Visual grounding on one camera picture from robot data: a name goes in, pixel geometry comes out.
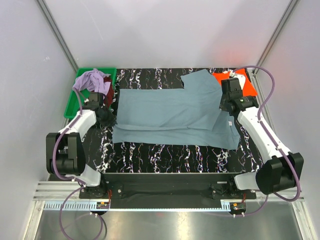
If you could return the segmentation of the grey blue t shirt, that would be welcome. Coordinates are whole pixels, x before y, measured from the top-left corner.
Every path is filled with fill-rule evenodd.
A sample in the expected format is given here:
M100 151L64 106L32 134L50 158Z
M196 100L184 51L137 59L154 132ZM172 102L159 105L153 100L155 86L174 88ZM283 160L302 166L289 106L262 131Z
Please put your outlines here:
M222 88L206 69L181 76L183 88L121 89L113 143L236 150L234 118L220 109Z

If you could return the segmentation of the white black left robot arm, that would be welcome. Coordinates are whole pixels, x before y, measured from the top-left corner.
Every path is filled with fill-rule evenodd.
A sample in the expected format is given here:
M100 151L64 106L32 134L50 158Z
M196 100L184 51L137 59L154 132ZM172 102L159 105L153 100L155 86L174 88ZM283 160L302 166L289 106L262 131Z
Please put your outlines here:
M116 117L104 104L104 97L103 93L92 92L68 125L59 132L49 133L45 139L47 172L61 180L90 187L97 198L108 193L108 186L102 175L88 166L82 138L96 123L103 127L115 125Z

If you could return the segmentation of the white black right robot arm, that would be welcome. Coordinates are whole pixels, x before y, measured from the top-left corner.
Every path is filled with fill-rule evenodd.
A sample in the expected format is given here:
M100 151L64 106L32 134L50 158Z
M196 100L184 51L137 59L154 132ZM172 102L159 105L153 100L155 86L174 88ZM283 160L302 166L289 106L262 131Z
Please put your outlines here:
M242 125L252 138L263 160L262 168L256 172L240 173L227 185L228 195L239 198L245 190L258 190L265 195L297 188L300 195L300 176L304 159L293 153L273 132L261 115L254 96L244 96L240 76L221 81L220 106Z

